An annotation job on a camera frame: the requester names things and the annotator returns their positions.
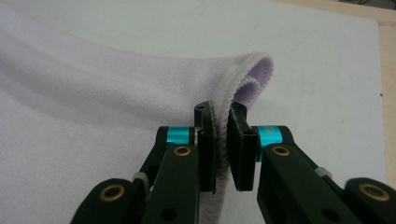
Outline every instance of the white towel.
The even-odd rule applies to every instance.
[[[232,100],[250,107],[272,74],[264,53],[179,59],[101,46],[0,2],[0,223],[68,223],[98,183],[131,179],[159,126],[192,126],[213,102],[218,192],[201,223],[219,221]]]

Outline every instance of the lavender cloth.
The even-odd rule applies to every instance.
[[[131,179],[159,126],[191,126],[211,100],[218,193],[200,223],[219,221],[230,103],[250,107],[272,75],[264,53],[179,59],[112,49],[49,28],[0,2],[0,223],[68,223],[98,183]]]

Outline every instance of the cloth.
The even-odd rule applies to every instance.
[[[159,126],[193,126],[211,100],[219,135],[218,192],[200,223],[219,221],[234,100],[250,107],[272,75],[265,53],[164,58],[97,45],[0,2],[0,223],[68,223],[109,178],[131,179]]]

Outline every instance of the brass ring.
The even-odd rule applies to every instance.
[[[380,202],[387,202],[390,199],[390,196],[386,191],[381,189],[379,186],[376,186],[373,184],[360,184],[359,189],[367,197],[372,198],[377,201],[380,201]],[[372,193],[370,189],[377,191],[378,195],[375,193]]]
[[[118,192],[115,193],[114,195],[106,195],[106,193],[111,190],[111,189],[116,189]],[[125,187],[123,185],[120,184],[114,184],[114,185],[110,185],[107,186],[105,189],[103,189],[100,192],[99,198],[100,200],[102,200],[103,202],[109,203],[109,202],[113,202],[116,201],[118,198],[120,198],[122,196],[122,194],[125,192]]]
[[[191,153],[191,149],[189,147],[176,147],[174,153],[177,156],[188,156]]]
[[[273,147],[272,151],[279,156],[289,156],[290,151],[285,147]]]

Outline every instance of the blue tape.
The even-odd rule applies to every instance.
[[[257,126],[260,135],[260,141],[262,143],[261,150],[270,144],[282,143],[282,133],[277,126]],[[259,162],[262,161],[262,151],[260,152]]]
[[[168,143],[188,144],[190,142],[190,128],[189,127],[169,127],[168,128]]]

